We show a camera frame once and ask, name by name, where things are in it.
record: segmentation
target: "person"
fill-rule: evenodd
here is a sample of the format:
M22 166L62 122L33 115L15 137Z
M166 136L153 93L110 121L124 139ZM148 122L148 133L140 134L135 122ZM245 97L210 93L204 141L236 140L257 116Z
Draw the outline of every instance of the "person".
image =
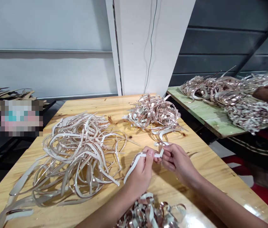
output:
M268 103L268 86L259 87L253 93L253 97ZM246 162L268 171L268 128L257 132L256 135L246 133L219 139L217 142Z
M147 191L152 177L153 161L173 172L178 180L191 188L229 228L267 228L268 224L247 211L213 184L207 181L193 166L183 148L176 144L164 146L161 158L154 158L156 150L145 147L146 158L140 158L126 184L107 203L79 223L81 227L114 227L121 216Z

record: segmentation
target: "wooden table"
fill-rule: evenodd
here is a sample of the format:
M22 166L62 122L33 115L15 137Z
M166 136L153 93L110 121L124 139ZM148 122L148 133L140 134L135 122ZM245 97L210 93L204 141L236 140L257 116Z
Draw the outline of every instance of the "wooden table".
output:
M232 124L222 108L214 107L203 101L196 100L192 103L190 98L183 95L178 86L169 87L168 94L198 119L205 127L207 127L218 138L227 138L245 133L246 131Z
M127 114L131 104L139 99L139 95L123 97L93 98L67 101L56 113L50 123L44 129L44 136L51 132L51 127L60 118L73 116L85 110L89 113L98 112L98 115L106 115L115 129L125 131L132 140L141 146L129 143L120 155L121 164L127 170L135 154L144 146L154 147L154 141L147 132L134 128L122 119ZM219 189L236 200L243 207L268 222L268 206L190 129L181 119L181 126L188 132L172 132L168 134L170 142L181 145L188 154L194 154L191 159L198 171ZM4 209L8 193L13 185L34 162L37 157L44 155L41 142L43 137L38 137L29 149L22 155L10 172L0 183L0 212ZM31 179L26 183L27 189L31 186ZM9 221L7 227L73 227L89 214L103 205L115 194L120 187L115 184L105 185L103 189L89 201L71 206L52 206L47 208L34 208L34 214L30 217L17 218ZM187 207L186 223L188 227L224 227L222 222L213 212L194 194L193 191L181 185L175 176L163 167L153 164L153 177L148 189L154 193L158 201L167 201L170 205L183 203Z

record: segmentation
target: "metal strip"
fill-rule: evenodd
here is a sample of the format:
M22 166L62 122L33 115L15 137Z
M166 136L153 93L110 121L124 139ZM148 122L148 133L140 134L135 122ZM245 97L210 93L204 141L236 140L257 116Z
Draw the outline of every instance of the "metal strip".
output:
M95 93L95 94L82 94L82 95L70 95L70 96L57 96L57 97L37 97L38 100L47 100L47 99L70 99L70 98L92 98L92 97L112 97L112 96L118 96L118 93Z
M0 49L0 53L112 53L112 51L54 50L54 49Z

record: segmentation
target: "electrical wire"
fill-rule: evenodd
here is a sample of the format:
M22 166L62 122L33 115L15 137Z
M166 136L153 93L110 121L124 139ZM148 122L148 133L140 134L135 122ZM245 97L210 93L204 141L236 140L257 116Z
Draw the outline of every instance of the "electrical wire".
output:
M156 16L156 11L157 11L157 2L158 2L158 0L156 0L156 7L155 7L154 18L153 18L153 28L152 28L151 39L150 39L150 41L151 41L151 57L150 57L149 67L148 67L148 70L147 70L147 82L149 80L149 72L150 72L150 66L151 66L151 60L152 60L152 53L153 53L152 37L153 37L153 32L154 32L155 16ZM144 88L143 93L146 93L146 89L147 89L147 83L146 83L146 87Z

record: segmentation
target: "gray wall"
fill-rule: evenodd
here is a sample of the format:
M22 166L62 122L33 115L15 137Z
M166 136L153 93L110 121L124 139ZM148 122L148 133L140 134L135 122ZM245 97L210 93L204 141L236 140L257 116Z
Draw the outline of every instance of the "gray wall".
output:
M196 0L169 86L239 65L267 30L268 0ZM267 70L268 39L238 75Z

